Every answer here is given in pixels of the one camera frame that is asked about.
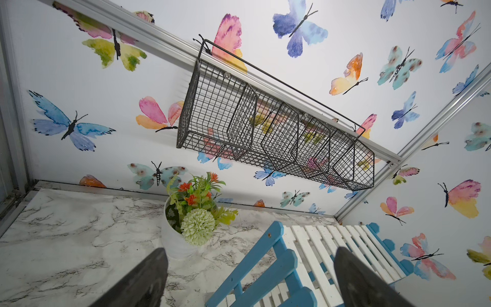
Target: blue butterfly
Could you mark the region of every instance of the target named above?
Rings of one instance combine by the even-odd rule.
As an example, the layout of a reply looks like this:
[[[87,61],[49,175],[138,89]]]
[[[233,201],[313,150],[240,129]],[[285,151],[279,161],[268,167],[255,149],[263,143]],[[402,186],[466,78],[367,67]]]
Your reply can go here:
[[[286,176],[285,173],[282,173],[280,171],[272,171],[271,169],[267,167],[263,168],[264,170],[258,170],[256,174],[254,175],[254,178],[256,179],[266,179],[266,186],[270,187],[274,184],[274,180]]]
[[[455,96],[459,95],[462,93],[462,91],[471,84],[472,81],[476,78],[477,71],[479,70],[479,65],[476,65],[476,68],[474,68],[474,71],[470,73],[469,78],[466,79],[465,83],[459,82],[457,83],[457,86],[454,87],[452,90],[452,93],[455,94]]]
[[[321,185],[319,185],[319,190],[322,190],[322,189],[325,189],[325,188],[327,188],[327,193],[332,193],[332,192],[334,192],[337,189],[337,187],[327,186],[324,183],[321,183]]]
[[[287,34],[291,37],[286,49],[288,49],[288,55],[291,57],[298,57],[303,52],[303,39],[308,45],[317,44],[327,38],[327,30],[317,26],[315,23],[306,21],[307,18],[316,13],[310,13],[312,5],[307,14],[304,15],[306,10],[305,0],[288,0],[290,5],[290,13],[287,15],[274,14],[273,15],[273,30],[278,34],[278,38],[281,38]]]
[[[380,12],[380,18],[389,21],[390,16],[394,14],[396,10],[396,0],[385,0],[382,11]]]
[[[155,166],[155,171],[144,164],[139,163],[131,163],[128,164],[128,168],[135,173],[136,175],[133,177],[135,183],[140,185],[140,189],[148,190],[150,189],[155,181],[157,181],[157,186],[159,186],[160,181],[164,186],[167,186],[169,181],[177,175],[185,174],[188,169],[185,167],[166,167],[163,170],[160,170],[160,166],[162,162],[160,162],[159,166],[156,166],[153,162],[152,164]],[[177,187],[182,182],[181,178],[178,176],[176,181],[170,186],[171,188]]]
[[[419,117],[418,113],[411,111],[412,109],[417,108],[416,105],[414,105],[414,107],[412,106],[415,98],[416,92],[413,92],[409,99],[404,102],[404,108],[402,110],[394,111],[394,113],[392,114],[392,121],[398,119],[398,121],[394,125],[394,129],[401,128],[404,124],[404,121],[413,121]]]
[[[288,204],[293,204],[295,207],[298,207],[305,199],[304,197],[307,197],[310,195],[310,192],[303,192],[300,193],[300,191],[295,190],[295,195],[291,192],[283,192],[281,196],[283,196],[283,200],[280,202],[281,207],[286,207]]]
[[[313,203],[310,208],[308,209],[308,212],[310,213],[317,213],[317,214],[326,214],[325,211],[319,211],[319,208]]]
[[[88,124],[88,123],[78,123],[79,120],[87,116],[77,118],[78,113],[75,111],[75,119],[70,121],[70,119],[63,113],[60,109],[58,109],[51,101],[44,98],[42,95],[28,91],[29,95],[34,99],[36,105],[44,110],[44,112],[40,112],[46,115],[49,119],[34,119],[32,123],[34,124],[34,130],[38,133],[42,133],[46,136],[52,136],[58,133],[62,133],[66,131],[61,139],[66,137],[70,137],[73,145],[76,148],[86,151],[92,150],[95,151],[96,147],[91,140],[87,137],[96,138],[96,136],[102,136],[104,134],[111,134],[116,130],[108,128],[106,126],[96,125],[96,124]]]
[[[344,198],[346,199],[351,199],[353,198],[356,194],[358,194],[358,191],[354,191],[354,192],[351,192],[351,193],[348,193],[346,194],[346,196]]]

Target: butterfly wing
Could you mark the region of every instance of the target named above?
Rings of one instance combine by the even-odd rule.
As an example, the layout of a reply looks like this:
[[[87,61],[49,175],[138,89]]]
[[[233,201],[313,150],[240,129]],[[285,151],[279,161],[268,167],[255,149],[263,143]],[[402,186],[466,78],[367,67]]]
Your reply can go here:
[[[123,66],[129,71],[135,71],[136,66],[140,64],[139,58],[147,58],[145,52],[130,45],[120,44],[120,49]]]
[[[97,178],[92,176],[92,175],[87,175],[87,176],[83,177],[82,179],[80,179],[79,184],[81,186],[106,188],[106,186],[102,182],[97,180]]]
[[[176,181],[174,181],[174,183],[170,186],[171,188],[176,188],[182,182],[179,175],[184,175],[187,172],[188,169],[185,167],[166,167],[162,170],[162,174],[160,176],[162,184],[166,187],[170,180],[177,176]]]
[[[53,7],[70,16],[75,24],[79,27],[80,31],[87,32],[90,36],[94,38],[99,36],[106,39],[112,38],[112,32],[108,26],[101,24],[100,22],[88,16],[85,16],[75,10],[72,10],[71,8],[61,3],[53,2]]]
[[[92,48],[94,53],[101,57],[102,68],[107,68],[114,62],[114,55],[116,54],[116,49],[114,48],[114,43],[106,41],[105,39],[87,39],[82,42],[83,45]]]
[[[380,79],[378,80],[378,85],[384,84],[387,80],[392,77],[392,74],[395,72],[396,67],[400,65],[403,61],[402,50],[399,46],[393,47],[389,52],[389,63],[382,67],[382,71],[380,72]]]
[[[397,75],[394,77],[394,82],[392,83],[392,87],[394,89],[399,88],[403,83],[405,83],[409,79],[409,72],[416,71],[421,67],[423,61],[417,58],[412,58],[407,60],[404,63],[404,66],[401,67]]]
[[[479,215],[476,208],[476,197],[481,191],[481,184],[466,180],[448,192],[448,202],[463,216],[473,219]]]
[[[215,44],[238,57],[242,57],[242,52],[239,49],[242,45],[241,34],[242,25],[239,17],[226,14],[218,27],[217,35],[215,36]],[[247,68],[244,62],[215,46],[212,48],[212,55],[222,59],[242,72],[247,73]]]
[[[65,113],[58,109],[51,101],[36,92],[28,92],[36,105],[40,109],[44,110],[44,115],[46,115],[47,118],[51,119],[55,124],[60,124],[67,127],[70,125],[71,121],[68,119]]]
[[[298,194],[297,196],[295,196],[295,198],[293,199],[293,205],[295,207],[298,207],[300,206],[301,203],[303,203],[303,201],[305,199],[303,199],[304,197],[307,197],[310,195],[310,192],[304,192],[304,193],[300,193]]]
[[[78,131],[74,131],[74,132],[70,133],[69,137],[70,137],[70,140],[72,141],[73,145],[75,145],[75,147],[78,148],[79,150],[81,150],[81,151],[88,151],[88,150],[95,151],[95,149],[94,149],[95,144],[91,140],[89,140],[88,138],[83,136],[81,133],[79,133]]]

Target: orange flower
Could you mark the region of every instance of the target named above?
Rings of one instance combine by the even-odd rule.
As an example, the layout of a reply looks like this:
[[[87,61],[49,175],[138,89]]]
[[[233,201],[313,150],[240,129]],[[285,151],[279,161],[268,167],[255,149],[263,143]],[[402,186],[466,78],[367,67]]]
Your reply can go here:
[[[212,173],[212,182],[218,182],[218,175],[215,173]]]
[[[185,197],[184,200],[188,202],[189,206],[196,205],[196,196],[193,194],[189,195],[189,197]]]
[[[179,186],[179,192],[186,192],[191,187],[191,183],[183,183]]]

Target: black wire basket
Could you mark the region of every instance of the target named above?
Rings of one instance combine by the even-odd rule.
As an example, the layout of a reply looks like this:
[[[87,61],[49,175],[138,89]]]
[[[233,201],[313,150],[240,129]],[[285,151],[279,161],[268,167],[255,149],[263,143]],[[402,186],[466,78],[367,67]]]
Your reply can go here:
[[[203,40],[179,119],[177,148],[264,167],[270,175],[279,171],[351,191],[373,187],[375,155],[359,141],[359,135],[337,128],[334,121],[319,120],[203,60],[207,43],[321,104],[355,130],[361,127]]]

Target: marble countertop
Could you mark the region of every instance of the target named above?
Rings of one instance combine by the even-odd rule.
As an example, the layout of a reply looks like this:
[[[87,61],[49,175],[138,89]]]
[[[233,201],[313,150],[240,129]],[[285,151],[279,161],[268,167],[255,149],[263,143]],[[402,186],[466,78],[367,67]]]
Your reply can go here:
[[[0,238],[0,305],[88,306],[155,248],[163,202],[40,190]],[[162,306],[204,306],[273,221],[336,224],[334,219],[241,210],[186,260],[169,260]],[[275,260],[271,250],[243,280]]]

